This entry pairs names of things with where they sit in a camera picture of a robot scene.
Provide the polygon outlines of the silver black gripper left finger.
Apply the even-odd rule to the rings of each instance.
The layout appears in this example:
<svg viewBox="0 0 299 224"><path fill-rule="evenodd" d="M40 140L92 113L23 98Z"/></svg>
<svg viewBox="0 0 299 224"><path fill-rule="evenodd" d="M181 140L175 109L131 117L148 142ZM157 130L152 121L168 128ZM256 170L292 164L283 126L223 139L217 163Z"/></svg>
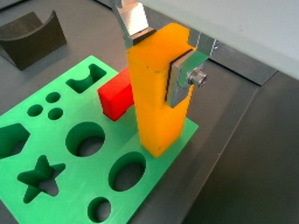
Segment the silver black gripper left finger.
<svg viewBox="0 0 299 224"><path fill-rule="evenodd" d="M129 49L155 32L147 21L145 9L136 0L108 0L119 22L125 48Z"/></svg>

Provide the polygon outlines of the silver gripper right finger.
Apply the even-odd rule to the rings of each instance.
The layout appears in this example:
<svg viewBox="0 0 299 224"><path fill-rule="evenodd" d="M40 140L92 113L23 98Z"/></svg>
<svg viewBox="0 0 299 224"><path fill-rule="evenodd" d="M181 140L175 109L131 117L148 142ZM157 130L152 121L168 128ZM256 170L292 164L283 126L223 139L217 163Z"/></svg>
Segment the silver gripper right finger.
<svg viewBox="0 0 299 224"><path fill-rule="evenodd" d="M205 60L220 42L203 32L189 29L188 44L193 46L169 64L165 102L175 108L185 99L191 86L201 87L208 75L201 71Z"/></svg>

